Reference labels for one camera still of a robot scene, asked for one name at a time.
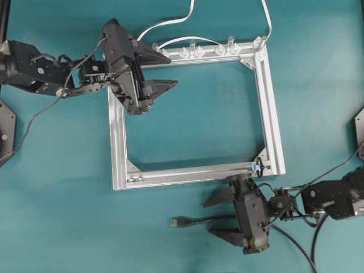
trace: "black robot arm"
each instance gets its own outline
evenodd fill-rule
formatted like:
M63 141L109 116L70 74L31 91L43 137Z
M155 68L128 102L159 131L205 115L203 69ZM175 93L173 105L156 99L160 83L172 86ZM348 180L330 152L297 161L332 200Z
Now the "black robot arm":
M144 79L142 66L168 64L170 59L149 45L133 39L116 19L102 28L104 61L90 57L80 66L79 87L70 78L72 68L83 59L72 61L67 55L55 58L30 44L7 40L0 46L0 84L12 85L35 94L80 96L111 87L130 115L146 114L154 99L177 84L170 80Z
M256 185L250 173L231 176L227 178L229 186L215 193L204 207L232 202L238 227L214 226L209 231L234 246L242 247L244 254L260 253L269 247L270 227L276 228L270 224L272 218L279 217L282 221L304 219L308 222L308 217L318 220L325 212L335 220L364 215L363 180L364 168L357 168L341 180L320 181L305 187L301 196L306 214L302 214L290 193L304 186L272 189L274 197L267 200L259 189L266 183ZM173 223L188 226L191 220L182 217Z

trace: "bolt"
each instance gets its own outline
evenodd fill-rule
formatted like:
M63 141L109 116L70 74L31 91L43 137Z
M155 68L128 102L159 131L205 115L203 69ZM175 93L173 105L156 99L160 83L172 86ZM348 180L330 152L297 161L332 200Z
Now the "bolt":
M58 90L56 91L56 96L57 96L57 97L62 96L62 91L63 91L63 88L58 89Z

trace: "metal corner bracket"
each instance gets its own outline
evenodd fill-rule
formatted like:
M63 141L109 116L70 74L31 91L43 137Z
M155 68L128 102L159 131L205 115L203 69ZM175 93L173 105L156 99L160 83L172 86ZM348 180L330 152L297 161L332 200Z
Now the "metal corner bracket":
M267 47L266 45L261 47L261 44L261 37L257 37L253 42L247 43L231 42L229 38L227 44L198 47L192 41L189 49L183 47L161 50L162 54L172 60L170 64L150 65L144 68L240 61L248 69L251 69L255 75L265 142L265 148L257 157L262 159L265 166L263 176L283 175L286 173L286 168ZM165 169L161 171L141 171L127 158L124 108L110 88L108 88L107 93L109 98L111 164L114 190L221 180L227 176L239 173L256 175L252 171L252 164L255 164L255 161Z

